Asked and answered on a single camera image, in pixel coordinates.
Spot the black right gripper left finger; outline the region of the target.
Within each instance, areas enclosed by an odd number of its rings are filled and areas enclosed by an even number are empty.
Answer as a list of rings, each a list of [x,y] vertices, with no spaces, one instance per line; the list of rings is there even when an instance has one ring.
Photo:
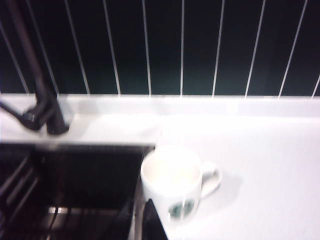
[[[135,202],[128,198],[117,215],[117,239],[127,240],[132,226]]]

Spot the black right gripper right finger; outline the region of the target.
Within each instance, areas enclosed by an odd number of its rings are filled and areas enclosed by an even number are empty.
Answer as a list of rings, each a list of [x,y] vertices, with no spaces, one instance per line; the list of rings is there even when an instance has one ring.
[[[143,211],[143,239],[144,240],[168,240],[161,220],[152,199],[149,199]]]

